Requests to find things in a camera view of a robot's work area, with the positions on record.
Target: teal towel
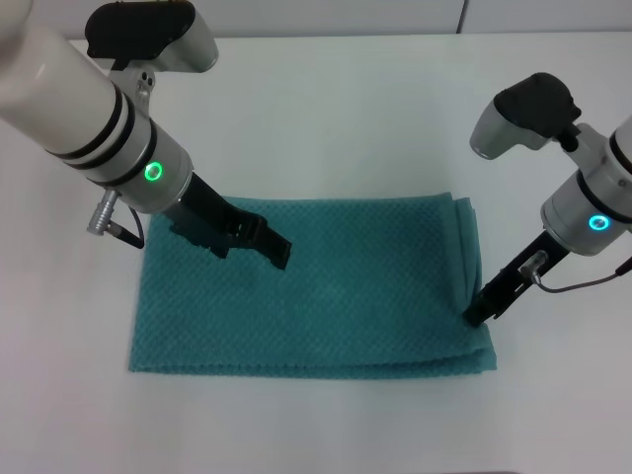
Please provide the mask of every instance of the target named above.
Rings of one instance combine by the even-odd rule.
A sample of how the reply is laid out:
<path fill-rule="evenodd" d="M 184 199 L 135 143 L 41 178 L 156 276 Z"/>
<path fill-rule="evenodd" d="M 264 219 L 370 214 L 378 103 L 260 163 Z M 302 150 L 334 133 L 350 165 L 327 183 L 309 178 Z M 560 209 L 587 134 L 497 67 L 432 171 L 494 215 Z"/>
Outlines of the teal towel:
<path fill-rule="evenodd" d="M 282 272 L 149 228 L 129 368 L 200 375 L 410 378 L 496 368 L 468 199 L 232 199 L 292 242 Z"/>

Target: metal connector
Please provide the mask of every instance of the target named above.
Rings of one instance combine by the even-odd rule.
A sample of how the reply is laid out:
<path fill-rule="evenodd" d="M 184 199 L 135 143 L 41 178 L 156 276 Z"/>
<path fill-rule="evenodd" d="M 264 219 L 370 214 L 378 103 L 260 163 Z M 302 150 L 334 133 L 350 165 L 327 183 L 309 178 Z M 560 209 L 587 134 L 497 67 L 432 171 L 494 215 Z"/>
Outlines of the metal connector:
<path fill-rule="evenodd" d="M 88 232 L 94 235 L 103 235 L 110 225 L 112 214 L 115 211 L 115 203 L 120 193 L 115 190 L 106 190 L 101 198 L 101 202 L 97 204 L 97 208 L 88 223 Z"/>
<path fill-rule="evenodd" d="M 529 259 L 524 262 L 524 265 L 518 269 L 520 274 L 531 281 L 533 284 L 540 284 L 540 268 L 546 264 L 549 260 L 549 256 L 543 250 L 538 250 Z"/>

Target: white table surface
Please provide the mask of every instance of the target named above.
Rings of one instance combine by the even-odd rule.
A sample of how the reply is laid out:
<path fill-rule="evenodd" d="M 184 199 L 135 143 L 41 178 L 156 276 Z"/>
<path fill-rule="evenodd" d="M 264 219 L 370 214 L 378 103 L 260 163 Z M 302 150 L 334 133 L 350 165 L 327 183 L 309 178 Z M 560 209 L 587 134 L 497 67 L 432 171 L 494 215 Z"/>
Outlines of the white table surface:
<path fill-rule="evenodd" d="M 468 147 L 536 71 L 610 134 L 632 113 L 632 34 L 225 39 L 208 73 L 162 73 L 151 113 L 219 192 L 471 197 L 491 278 L 573 172 L 555 145 Z M 77 43 L 80 48 L 85 44 Z M 531 290 L 491 330 L 499 370 L 411 381 L 131 374 L 142 253 L 85 232 L 99 189 L 0 124 L 0 472 L 628 472 L 632 278 Z M 132 221 L 120 206 L 117 219 Z M 629 235 L 551 285 L 608 275 Z"/>

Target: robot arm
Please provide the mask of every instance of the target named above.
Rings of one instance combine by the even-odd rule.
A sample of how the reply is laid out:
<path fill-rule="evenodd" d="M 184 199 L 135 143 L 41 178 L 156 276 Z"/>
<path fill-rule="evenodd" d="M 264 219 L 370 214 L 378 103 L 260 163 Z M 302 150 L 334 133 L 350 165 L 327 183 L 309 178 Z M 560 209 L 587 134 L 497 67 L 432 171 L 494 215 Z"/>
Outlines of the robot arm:
<path fill-rule="evenodd" d="M 97 10 L 86 28 L 88 53 L 114 62 L 108 77 L 57 33 L 25 24 L 31 0 L 0 6 L 0 117 L 105 189 L 90 232 L 130 243 L 129 232 L 111 221 L 120 198 L 130 209 L 165 214 L 173 231 L 220 258 L 250 248 L 285 268 L 291 244 L 196 175 L 189 154 L 149 116 L 154 71 L 203 72 L 217 59 L 191 3 L 119 2 Z"/>
<path fill-rule="evenodd" d="M 542 205 L 545 231 L 476 295 L 464 313 L 471 324 L 498 318 L 533 284 L 561 292 L 632 270 L 630 259 L 604 280 L 562 290 L 541 284 L 569 253 L 597 255 L 632 229 L 632 118 L 606 138 L 574 125 L 580 114 L 559 79 L 538 73 L 497 95 L 476 124 L 470 145 L 486 159 L 517 144 L 538 150 L 555 140 L 579 169 Z"/>

